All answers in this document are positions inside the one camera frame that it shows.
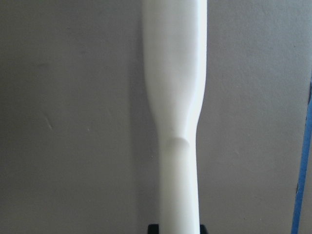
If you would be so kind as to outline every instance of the white wall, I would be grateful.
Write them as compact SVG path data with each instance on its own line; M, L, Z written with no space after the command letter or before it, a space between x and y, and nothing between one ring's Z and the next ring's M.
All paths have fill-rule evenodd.
M158 222L158 157L141 2L0 5L1 233L146 232ZM197 135L209 234L290 233L311 12L309 0L209 2Z

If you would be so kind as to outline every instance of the blue tape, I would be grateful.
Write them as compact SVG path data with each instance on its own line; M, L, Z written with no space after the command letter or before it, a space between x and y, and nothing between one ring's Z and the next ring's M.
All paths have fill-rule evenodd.
M306 117L306 128L304 130L304 136L303 136L301 163L300 163L297 194L296 194L296 200L294 204L294 211L293 211L293 218L292 218L291 234L298 234L303 192L304 192L304 186L306 182L306 173L307 173L310 142L311 142L311 132L312 132L312 104L310 102L311 90L312 90L312 84L310 83L310 96L309 96L309 104L308 104L307 117Z

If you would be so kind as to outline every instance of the black base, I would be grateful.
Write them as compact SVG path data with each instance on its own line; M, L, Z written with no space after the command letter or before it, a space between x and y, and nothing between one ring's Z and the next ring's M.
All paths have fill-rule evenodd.
M159 234L158 224L150 224L147 228L147 234ZM208 234L205 225L200 225L200 234Z

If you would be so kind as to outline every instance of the white bat-shaped object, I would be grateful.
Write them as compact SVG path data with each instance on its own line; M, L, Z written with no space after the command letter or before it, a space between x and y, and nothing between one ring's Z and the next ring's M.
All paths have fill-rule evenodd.
M207 0L143 0L144 68L160 152L161 234L199 234L196 129Z

